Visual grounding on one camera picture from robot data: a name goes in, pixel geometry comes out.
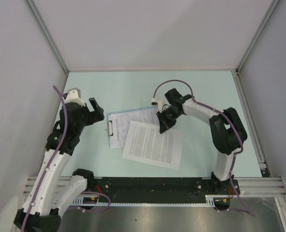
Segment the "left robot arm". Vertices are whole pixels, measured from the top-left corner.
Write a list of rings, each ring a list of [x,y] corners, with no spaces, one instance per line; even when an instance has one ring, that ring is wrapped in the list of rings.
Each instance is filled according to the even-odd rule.
[[[94,98],[89,102],[93,111],[79,97],[67,96],[62,100],[60,119],[47,138],[44,159],[35,184],[17,211],[14,225],[23,232],[56,232],[61,218],[76,197],[90,193],[96,186],[92,171],[77,169],[68,184],[55,194],[61,174],[80,141],[86,126],[104,120],[104,110]]]

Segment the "text paper sheet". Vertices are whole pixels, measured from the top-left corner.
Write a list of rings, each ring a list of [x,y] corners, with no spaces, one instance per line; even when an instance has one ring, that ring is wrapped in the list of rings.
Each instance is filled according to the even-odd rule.
[[[160,133],[153,124],[131,121],[122,158],[178,170],[182,156],[182,134],[171,129]]]

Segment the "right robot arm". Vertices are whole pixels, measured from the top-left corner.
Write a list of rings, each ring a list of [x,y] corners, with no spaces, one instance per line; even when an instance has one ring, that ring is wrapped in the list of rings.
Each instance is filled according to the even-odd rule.
[[[152,99],[152,104],[158,107],[161,134],[175,126],[181,115],[195,117],[210,126],[212,141],[217,149],[211,188],[217,194],[224,193],[233,183],[234,157],[243,151],[243,143],[247,140],[247,132],[237,111],[232,107],[217,110],[195,100],[190,94],[182,96],[175,88],[169,90],[165,97],[168,105],[157,98]]]

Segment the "metal folder clip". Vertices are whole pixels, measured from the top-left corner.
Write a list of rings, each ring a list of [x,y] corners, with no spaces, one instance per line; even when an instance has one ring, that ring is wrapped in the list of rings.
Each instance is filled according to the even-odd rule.
[[[107,131],[108,131],[108,136],[109,137],[114,135],[113,121],[112,120],[108,120],[108,122],[107,122]]]

